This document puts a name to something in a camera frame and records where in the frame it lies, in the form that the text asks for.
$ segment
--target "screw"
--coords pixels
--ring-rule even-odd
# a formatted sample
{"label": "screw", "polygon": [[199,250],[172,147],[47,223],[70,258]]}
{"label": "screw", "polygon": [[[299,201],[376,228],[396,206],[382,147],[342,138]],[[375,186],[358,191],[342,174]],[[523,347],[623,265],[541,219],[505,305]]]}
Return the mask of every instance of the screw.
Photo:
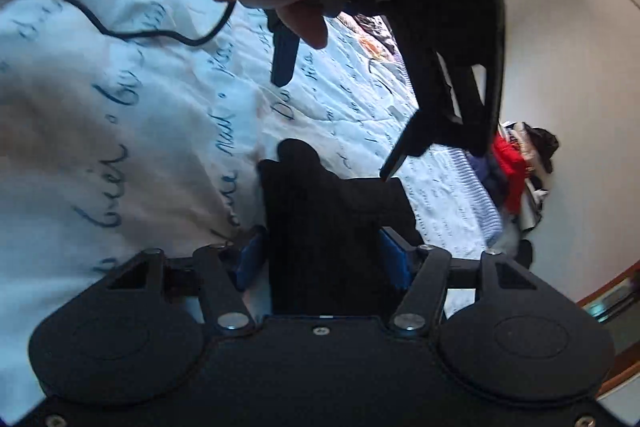
{"label": "screw", "polygon": [[578,418],[575,427],[596,427],[596,420],[593,416],[582,416]]}
{"label": "screw", "polygon": [[52,414],[44,420],[44,425],[47,427],[66,427],[66,420],[62,416]]}
{"label": "screw", "polygon": [[249,317],[243,313],[225,313],[218,317],[218,325],[225,330],[241,330],[249,323]]}
{"label": "screw", "polygon": [[403,313],[394,317],[394,324],[401,330],[414,331],[426,324],[424,317],[415,313]]}
{"label": "screw", "polygon": [[318,337],[324,337],[325,335],[328,335],[330,332],[331,330],[324,326],[318,326],[317,328],[314,328],[314,335],[317,335]]}

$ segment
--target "black cable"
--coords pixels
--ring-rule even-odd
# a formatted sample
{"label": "black cable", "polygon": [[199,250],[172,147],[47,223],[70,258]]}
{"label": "black cable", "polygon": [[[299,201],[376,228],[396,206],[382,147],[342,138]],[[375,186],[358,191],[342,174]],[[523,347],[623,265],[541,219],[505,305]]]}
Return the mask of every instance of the black cable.
{"label": "black cable", "polygon": [[167,37],[169,39],[173,39],[174,41],[181,42],[187,46],[201,46],[209,42],[213,37],[215,37],[220,30],[224,27],[226,22],[231,17],[231,12],[234,10],[236,6],[236,1],[232,1],[226,5],[225,12],[220,18],[218,24],[214,26],[214,28],[207,33],[205,36],[199,39],[190,39],[181,35],[178,32],[174,32],[171,30],[148,30],[143,32],[113,32],[104,27],[104,25],[100,22],[100,19],[95,16],[95,14],[89,10],[84,4],[82,4],[79,0],[61,0],[66,3],[69,3],[76,8],[78,8],[84,16],[89,19],[89,22],[93,24],[100,33],[103,35],[107,35],[108,37],[114,37],[116,39],[120,39],[123,41],[130,41],[131,39],[141,39],[141,38],[152,38],[152,37]]}

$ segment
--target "red clothing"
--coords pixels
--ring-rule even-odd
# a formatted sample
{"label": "red clothing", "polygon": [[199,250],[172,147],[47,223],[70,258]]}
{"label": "red clothing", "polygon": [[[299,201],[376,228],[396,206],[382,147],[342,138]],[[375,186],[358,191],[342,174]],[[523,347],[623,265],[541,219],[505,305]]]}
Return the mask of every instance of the red clothing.
{"label": "red clothing", "polygon": [[520,151],[499,134],[495,135],[492,149],[500,169],[509,181],[509,194],[504,206],[511,214],[519,214],[524,182],[527,179],[527,162]]}

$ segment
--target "white bedding with writing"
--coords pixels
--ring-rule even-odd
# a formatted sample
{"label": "white bedding with writing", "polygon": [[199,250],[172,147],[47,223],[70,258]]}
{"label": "white bedding with writing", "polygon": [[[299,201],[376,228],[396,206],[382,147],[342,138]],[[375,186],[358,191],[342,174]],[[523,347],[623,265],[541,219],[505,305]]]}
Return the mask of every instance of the white bedding with writing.
{"label": "white bedding with writing", "polygon": [[[109,28],[206,33],[210,0],[82,0]],[[210,43],[123,42],[57,0],[0,9],[0,417],[42,399],[26,345],[38,322],[149,247],[187,256],[264,220],[255,167],[296,137],[344,178],[377,176],[414,99],[330,21],[302,44],[292,82],[270,84],[266,17],[237,6]],[[452,167],[433,147],[399,171],[428,243],[486,247]],[[265,293],[250,297],[266,306]],[[449,299],[447,306],[461,303]]]}

